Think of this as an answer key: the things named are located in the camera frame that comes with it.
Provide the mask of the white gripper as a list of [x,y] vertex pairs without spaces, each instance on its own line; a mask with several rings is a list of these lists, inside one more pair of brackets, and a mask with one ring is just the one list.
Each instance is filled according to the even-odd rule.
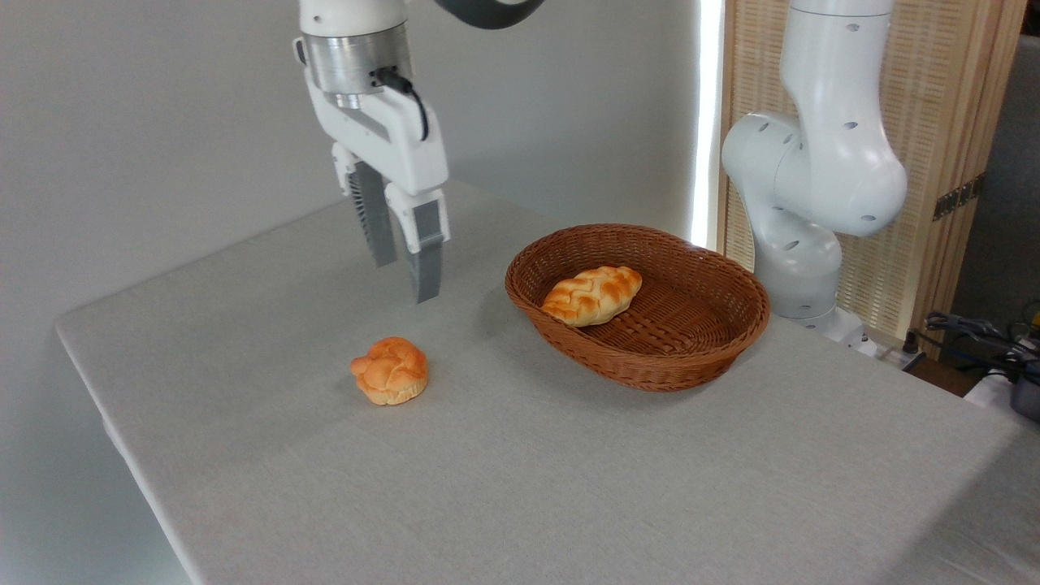
[[[397,261],[392,211],[400,225],[416,302],[437,297],[442,248],[450,238],[439,189],[449,178],[449,167],[437,115],[427,105],[423,123],[417,102],[390,88],[360,95],[356,110],[340,108],[316,85],[312,71],[305,69],[304,77],[320,126],[337,141],[331,148],[336,176],[376,266]],[[383,177],[393,183],[385,188]]]

